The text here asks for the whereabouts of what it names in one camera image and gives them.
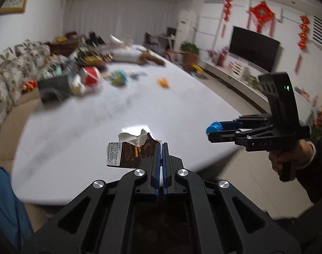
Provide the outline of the right hand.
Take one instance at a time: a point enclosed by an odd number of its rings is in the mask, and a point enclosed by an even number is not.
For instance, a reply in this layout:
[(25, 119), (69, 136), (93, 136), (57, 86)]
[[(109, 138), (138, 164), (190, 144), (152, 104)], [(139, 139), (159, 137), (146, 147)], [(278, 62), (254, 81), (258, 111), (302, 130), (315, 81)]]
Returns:
[(303, 168), (310, 164), (315, 156), (315, 146), (312, 142), (301, 139), (297, 142), (293, 150), (270, 151), (269, 160), (271, 161), (272, 169), (275, 172), (282, 170), (285, 163), (295, 162), (297, 168)]

